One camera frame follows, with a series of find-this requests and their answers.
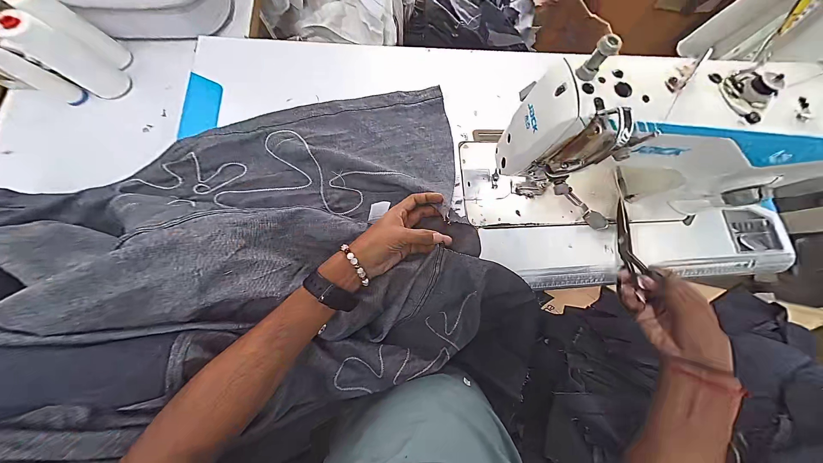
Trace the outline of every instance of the hand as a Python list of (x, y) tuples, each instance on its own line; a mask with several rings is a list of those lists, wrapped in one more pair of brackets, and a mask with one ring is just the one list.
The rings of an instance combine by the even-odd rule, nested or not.
[[(369, 279), (386, 273), (409, 254), (428, 253), (438, 244), (452, 244), (451, 236), (412, 228), (424, 217), (439, 216), (437, 208), (431, 204), (442, 202), (440, 193), (412, 194), (390, 208), (349, 245)], [(319, 272), (340, 288), (354, 292), (360, 287), (354, 267), (342, 252), (329, 258), (320, 266)]]
[(640, 275), (635, 285), (626, 270), (618, 278), (623, 305), (661, 353), (733, 372), (728, 336), (712, 306), (689, 283), (674, 274), (661, 281)]

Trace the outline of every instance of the gray denim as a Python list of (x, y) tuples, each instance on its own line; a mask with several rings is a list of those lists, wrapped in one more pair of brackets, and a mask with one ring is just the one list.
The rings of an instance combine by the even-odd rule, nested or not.
[[(165, 382), (156, 396), (105, 407), (66, 397), (5, 417), (0, 460), (121, 456), (208, 359), (368, 227), (372, 203), (439, 191), (450, 204), (453, 187), (435, 87), (213, 129), (101, 188), (0, 190), (0, 268), (26, 286), (0, 301), (0, 348), (22, 355), (179, 333), (158, 356)], [(477, 332), (489, 265), (438, 247), (375, 278), (358, 307), (337, 313), (304, 350), (244, 439), (439, 370)]]

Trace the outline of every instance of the blue stripe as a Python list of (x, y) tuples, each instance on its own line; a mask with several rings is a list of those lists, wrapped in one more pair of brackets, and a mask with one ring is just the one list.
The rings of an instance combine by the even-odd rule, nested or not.
[(217, 127), (222, 99), (223, 87), (219, 83), (192, 72), (188, 77), (177, 139), (191, 137)]
[(823, 138), (821, 137), (651, 122), (638, 122), (638, 128), (640, 127), (649, 129), (645, 130), (647, 132), (656, 129), (661, 133), (671, 135), (729, 138), (739, 146), (743, 156), (754, 167), (823, 161)]

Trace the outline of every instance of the forearm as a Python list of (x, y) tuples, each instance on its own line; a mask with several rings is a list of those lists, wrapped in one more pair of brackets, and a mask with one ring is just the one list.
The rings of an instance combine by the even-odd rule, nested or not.
[(730, 375), (666, 361), (629, 463), (723, 463), (743, 391)]
[(332, 316), (303, 288), (209, 362), (123, 458), (211, 461), (265, 405), (297, 355)]

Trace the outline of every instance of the black wristband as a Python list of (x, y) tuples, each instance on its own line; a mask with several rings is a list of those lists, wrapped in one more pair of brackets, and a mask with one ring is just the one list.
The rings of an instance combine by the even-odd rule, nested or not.
[(357, 306), (354, 294), (323, 278), (317, 270), (303, 280), (303, 288), (318, 302), (335, 311), (350, 312)]

